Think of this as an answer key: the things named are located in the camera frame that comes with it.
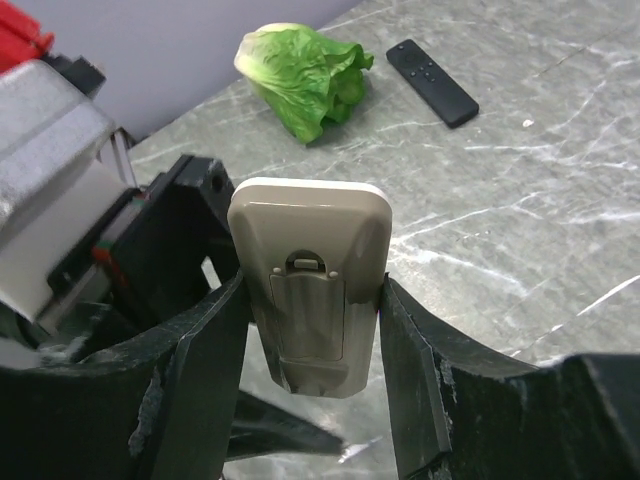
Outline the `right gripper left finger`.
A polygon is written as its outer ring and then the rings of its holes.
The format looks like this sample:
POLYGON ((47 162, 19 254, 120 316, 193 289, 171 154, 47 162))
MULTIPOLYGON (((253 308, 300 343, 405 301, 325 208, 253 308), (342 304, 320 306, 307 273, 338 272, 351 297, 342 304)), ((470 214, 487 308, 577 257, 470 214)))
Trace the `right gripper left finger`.
POLYGON ((216 479, 250 309, 236 276, 77 364, 1 370, 5 479, 216 479))

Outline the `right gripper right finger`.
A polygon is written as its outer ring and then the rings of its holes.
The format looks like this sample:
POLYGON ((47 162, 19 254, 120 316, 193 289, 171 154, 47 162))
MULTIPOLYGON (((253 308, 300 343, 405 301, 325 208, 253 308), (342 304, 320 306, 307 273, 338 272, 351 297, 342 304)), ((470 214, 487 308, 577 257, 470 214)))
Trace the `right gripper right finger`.
POLYGON ((635 479, 639 358, 503 355, 384 281, 380 340, 403 479, 635 479))

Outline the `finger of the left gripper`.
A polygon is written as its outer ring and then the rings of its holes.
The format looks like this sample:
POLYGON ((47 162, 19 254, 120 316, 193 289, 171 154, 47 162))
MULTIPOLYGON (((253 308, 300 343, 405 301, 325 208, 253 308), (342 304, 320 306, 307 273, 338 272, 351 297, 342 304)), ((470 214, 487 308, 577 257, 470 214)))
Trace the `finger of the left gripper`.
POLYGON ((239 391, 226 460, 275 453, 341 455, 345 441, 314 423, 239 391))

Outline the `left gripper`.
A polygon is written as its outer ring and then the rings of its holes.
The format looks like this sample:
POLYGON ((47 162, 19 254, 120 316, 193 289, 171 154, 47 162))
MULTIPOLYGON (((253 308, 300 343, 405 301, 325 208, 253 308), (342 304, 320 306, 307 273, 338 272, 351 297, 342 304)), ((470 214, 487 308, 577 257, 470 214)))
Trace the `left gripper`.
POLYGON ((47 275, 47 333, 84 332, 103 304, 116 330, 142 333, 191 308, 239 268, 227 212, 234 185, 219 159, 183 155, 145 188, 128 187, 47 275))

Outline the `beige white remote control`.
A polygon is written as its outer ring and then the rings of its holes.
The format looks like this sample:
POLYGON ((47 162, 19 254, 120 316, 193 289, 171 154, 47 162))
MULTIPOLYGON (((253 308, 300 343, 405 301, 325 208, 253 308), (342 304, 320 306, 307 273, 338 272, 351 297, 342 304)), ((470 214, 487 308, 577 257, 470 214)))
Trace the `beige white remote control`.
POLYGON ((384 192, 255 177, 227 219, 272 380, 313 397, 363 390, 392 233, 384 192))

